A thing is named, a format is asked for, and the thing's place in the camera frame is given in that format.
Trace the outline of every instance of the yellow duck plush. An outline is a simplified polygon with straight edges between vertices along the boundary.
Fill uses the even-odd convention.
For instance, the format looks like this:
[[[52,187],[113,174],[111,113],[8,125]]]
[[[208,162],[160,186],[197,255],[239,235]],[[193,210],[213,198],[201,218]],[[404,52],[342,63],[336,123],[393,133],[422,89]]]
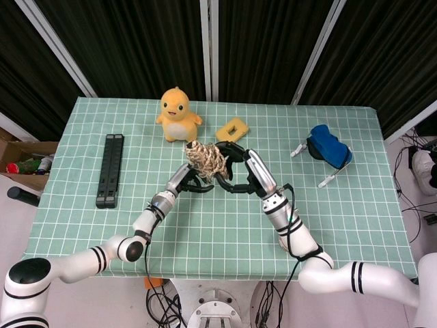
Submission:
[[[202,119],[190,112],[188,96],[178,87],[167,90],[161,98],[161,114],[156,119],[157,124],[163,125],[164,136],[167,141],[196,140],[197,125]]]

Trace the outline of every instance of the black cable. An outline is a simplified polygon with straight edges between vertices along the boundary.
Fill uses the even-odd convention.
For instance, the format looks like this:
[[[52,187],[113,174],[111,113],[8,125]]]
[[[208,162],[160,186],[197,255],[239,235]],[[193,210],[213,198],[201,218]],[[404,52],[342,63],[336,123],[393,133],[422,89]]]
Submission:
[[[405,212],[407,210],[418,210],[419,212],[437,214],[437,211],[431,212],[430,210],[421,210],[421,209],[416,208],[416,206],[414,208],[407,208],[405,210],[402,210],[402,212]]]
[[[421,206],[425,206],[425,205],[432,205],[432,204],[437,204],[437,202],[431,202],[431,203],[425,203],[425,204],[420,204],[420,205],[414,205],[413,207],[409,207],[409,208],[403,209],[402,212],[404,212],[405,210],[413,210],[416,207],[421,207]]]
[[[415,146],[420,148],[421,145],[416,141],[416,139],[412,136],[409,136],[407,134],[405,134],[405,136],[409,137],[413,143],[416,143]],[[402,154],[404,152],[405,149],[408,149],[408,147],[403,147],[401,148],[401,150],[399,151],[399,153],[396,156],[396,160],[395,160],[395,169],[393,171],[393,180],[395,181],[395,187],[396,187],[396,192],[397,192],[397,196],[398,198],[402,199],[405,202],[408,202],[410,205],[412,205],[411,208],[415,208],[416,206],[414,205],[413,202],[411,202],[411,200],[405,195],[405,193],[402,191],[401,185],[397,179],[396,173],[397,173],[397,169],[399,169],[399,166],[401,165],[402,162]],[[418,222],[418,228],[417,228],[417,233],[414,236],[414,238],[409,242],[412,243],[413,241],[415,241],[417,239],[417,237],[419,236],[420,232],[421,232],[421,228],[422,228],[422,223],[421,223],[421,216],[420,213],[418,212],[418,210],[415,210],[415,214],[417,217],[417,222]]]
[[[284,299],[284,296],[285,296],[285,292],[287,291],[288,285],[290,284],[290,282],[291,282],[291,280],[292,280],[292,278],[294,276],[294,272],[296,272],[296,269],[297,269],[299,263],[300,263],[300,261],[297,260],[296,264],[294,265],[292,274],[288,278],[288,281],[287,281],[287,283],[286,283],[286,285],[284,287],[284,290],[282,291],[281,298],[279,299],[279,311],[278,311],[278,325],[277,325],[277,328],[281,328],[281,321],[282,321],[282,314],[283,314],[283,299]]]
[[[413,135],[416,137],[416,140],[420,140],[422,146],[428,143],[428,140],[426,140],[424,137],[419,136],[416,129],[414,129]]]
[[[274,291],[276,291],[279,294],[279,291],[274,286],[273,281],[267,281],[266,287],[264,288],[264,293],[262,295],[261,301],[259,302],[257,315],[255,317],[255,326],[257,328],[265,328],[268,317],[270,316],[270,310],[272,309],[273,304],[273,295]]]
[[[149,274],[149,269],[147,267],[147,252],[149,250],[149,246],[150,244],[147,244],[145,246],[145,251],[144,251],[144,266],[145,266],[145,273],[147,274],[147,278],[150,281],[150,274]],[[173,299],[170,299],[166,294],[165,294],[165,289],[164,286],[162,286],[162,290],[163,292],[157,292],[155,287],[152,285],[152,289],[154,294],[150,295],[150,290],[147,291],[146,294],[146,302],[145,302],[145,306],[147,309],[147,312],[150,316],[150,318],[152,318],[152,320],[158,324],[158,327],[161,328],[168,328],[170,327],[171,323],[174,323],[176,320],[179,321],[179,325],[178,327],[180,327],[181,323],[183,324],[184,327],[186,327],[186,324],[184,322],[184,319],[182,318],[182,307],[180,304],[180,299],[179,299],[179,295],[175,295],[175,297]],[[150,309],[150,302],[152,301],[153,297],[156,297],[159,301],[159,304],[161,306],[161,308],[163,309],[163,315],[161,317],[161,319],[156,318],[155,315],[153,315],[151,309]],[[167,307],[164,306],[163,301],[161,300],[161,297],[163,297],[163,299],[166,301],[167,303]]]
[[[415,130],[413,131],[412,135],[405,134],[404,136],[409,138],[413,142],[413,145],[418,148],[422,148],[427,143],[427,141],[424,141],[423,138],[417,135]]]
[[[292,192],[292,217],[290,217],[290,220],[288,220],[287,247],[288,247],[288,253],[290,253],[290,255],[294,257],[294,255],[292,253],[291,242],[290,242],[290,234],[291,234],[290,230],[292,229],[292,222],[293,222],[293,216],[294,216],[294,202],[295,202],[296,198],[294,196],[294,189],[293,189],[293,187],[290,184],[288,184],[288,183],[285,186]]]
[[[323,257],[321,257],[321,256],[318,256],[318,255],[314,255],[313,256],[314,258],[319,258],[320,260],[322,260],[323,262],[325,262],[331,269],[333,268],[333,266],[332,265],[330,265],[330,263],[327,261],[327,260],[325,260]]]

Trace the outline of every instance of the rope ball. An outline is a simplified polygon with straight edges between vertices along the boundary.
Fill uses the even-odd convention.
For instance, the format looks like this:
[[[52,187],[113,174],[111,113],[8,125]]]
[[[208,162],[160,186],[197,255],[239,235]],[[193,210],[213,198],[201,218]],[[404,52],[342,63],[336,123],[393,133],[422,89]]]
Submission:
[[[194,140],[185,146],[185,155],[190,164],[199,172],[199,177],[212,182],[216,173],[221,174],[224,179],[229,176],[226,170],[226,159],[220,150],[213,144],[203,145]]]

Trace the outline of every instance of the black cord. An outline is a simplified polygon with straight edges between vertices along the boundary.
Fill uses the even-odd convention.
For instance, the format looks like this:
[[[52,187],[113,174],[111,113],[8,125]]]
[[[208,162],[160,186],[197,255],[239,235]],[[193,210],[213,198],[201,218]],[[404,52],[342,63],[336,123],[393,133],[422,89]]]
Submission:
[[[421,147],[421,144],[414,138],[414,134],[413,134],[413,136],[409,136],[409,135],[405,135],[405,136],[407,136],[407,137],[409,137],[412,141],[413,141],[413,144],[416,146],[416,147],[418,147],[418,148],[420,148]],[[414,238],[409,242],[409,243],[412,243],[412,242],[414,242],[416,239],[417,239],[417,237],[419,236],[419,234],[420,234],[420,232],[421,232],[421,228],[422,228],[422,223],[421,223],[421,216],[420,216],[420,213],[419,213],[419,211],[417,210],[417,207],[414,205],[414,203],[405,195],[405,193],[402,191],[402,188],[401,188],[401,185],[400,185],[400,183],[399,183],[399,181],[398,181],[398,179],[397,179],[397,176],[396,176],[396,173],[397,173],[397,169],[399,169],[399,166],[401,165],[401,162],[402,162],[402,154],[403,154],[403,152],[404,152],[404,150],[405,149],[408,149],[408,147],[403,147],[403,148],[401,148],[401,150],[399,151],[399,153],[397,154],[397,156],[396,156],[396,160],[395,160],[395,169],[394,169],[394,171],[393,171],[393,180],[395,181],[395,187],[396,187],[396,192],[397,192],[397,196],[398,196],[398,198],[400,198],[401,200],[403,200],[403,201],[405,201],[405,203],[407,202],[407,203],[409,203],[412,207],[411,207],[411,209],[413,209],[413,208],[415,208],[415,214],[416,214],[416,217],[417,217],[417,222],[418,222],[418,228],[417,228],[417,233],[416,233],[416,235],[414,236]]]
[[[431,203],[425,203],[425,204],[420,204],[420,205],[415,205],[413,207],[409,207],[409,208],[405,208],[402,210],[402,212],[405,212],[406,210],[415,210],[416,207],[421,207],[421,206],[425,206],[425,205],[432,205],[432,204],[437,204],[437,202],[431,202]]]
[[[274,286],[273,281],[266,282],[266,287],[264,288],[264,293],[262,295],[261,301],[259,302],[257,315],[255,317],[255,326],[257,328],[267,327],[266,323],[270,315],[270,310],[272,309],[273,296],[275,291],[279,296],[281,296],[278,289]]]
[[[291,247],[291,243],[290,243],[290,232],[292,229],[292,221],[293,221],[293,215],[294,215],[294,202],[296,201],[296,198],[294,196],[294,189],[293,186],[290,183],[286,183],[283,186],[284,189],[288,189],[292,192],[292,217],[290,217],[290,219],[288,220],[288,226],[287,226],[287,247],[288,247],[288,253],[294,257],[293,253],[292,253],[292,247]]]
[[[284,296],[285,296],[285,292],[287,291],[288,285],[290,284],[290,282],[291,282],[291,280],[292,280],[292,278],[294,276],[294,272],[296,272],[296,269],[297,269],[299,263],[300,263],[300,261],[297,260],[296,264],[294,265],[292,274],[288,278],[288,281],[287,281],[287,283],[286,283],[286,285],[284,287],[284,290],[282,291],[281,298],[279,299],[279,311],[278,311],[278,325],[277,325],[277,328],[281,328],[281,321],[282,321],[282,314],[283,314],[283,299],[284,299]]]
[[[145,273],[147,274],[147,278],[150,281],[149,269],[147,267],[147,252],[149,250],[149,246],[150,246],[150,244],[147,244],[145,246],[144,266],[145,266]],[[171,323],[174,323],[177,320],[179,321],[179,325],[177,327],[180,327],[181,323],[183,324],[184,327],[186,327],[184,319],[182,318],[182,306],[180,304],[179,295],[175,295],[175,297],[173,299],[170,299],[165,294],[164,286],[161,286],[163,292],[157,292],[152,283],[151,283],[151,285],[152,285],[152,289],[153,289],[154,294],[150,295],[151,290],[148,290],[147,294],[146,294],[146,302],[145,302],[145,307],[146,307],[146,310],[147,310],[150,318],[152,318],[152,320],[158,324],[159,328],[161,328],[161,327],[168,328],[168,327],[170,327]],[[158,299],[159,304],[164,312],[160,319],[156,318],[150,309],[150,303],[151,303],[153,297],[156,297]],[[161,300],[161,297],[166,301],[167,307],[164,306],[164,304]]]

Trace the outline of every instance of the green grid tablecloth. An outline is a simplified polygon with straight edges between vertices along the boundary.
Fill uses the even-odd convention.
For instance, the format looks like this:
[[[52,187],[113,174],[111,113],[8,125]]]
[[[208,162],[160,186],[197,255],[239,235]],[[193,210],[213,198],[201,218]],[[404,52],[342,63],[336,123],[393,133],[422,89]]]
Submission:
[[[79,98],[59,143],[33,223],[25,257],[65,256],[99,245],[114,234],[131,236],[132,223],[186,159],[184,143],[168,143],[155,124],[159,100]],[[191,102],[203,118],[198,140],[235,116],[250,127],[238,143],[252,148],[283,185],[292,183],[300,217],[336,266],[368,261],[400,270],[416,268],[406,238],[376,112],[368,107],[246,105]],[[312,127],[327,124],[352,148],[354,162],[323,189],[333,169],[308,152],[290,152]],[[123,133],[116,209],[95,206],[107,133]],[[244,183],[243,164],[236,182]],[[256,195],[232,195],[216,186],[183,193],[153,235],[150,273],[199,279],[286,279],[294,265],[262,214]],[[103,275],[144,275],[144,261],[113,260]]]

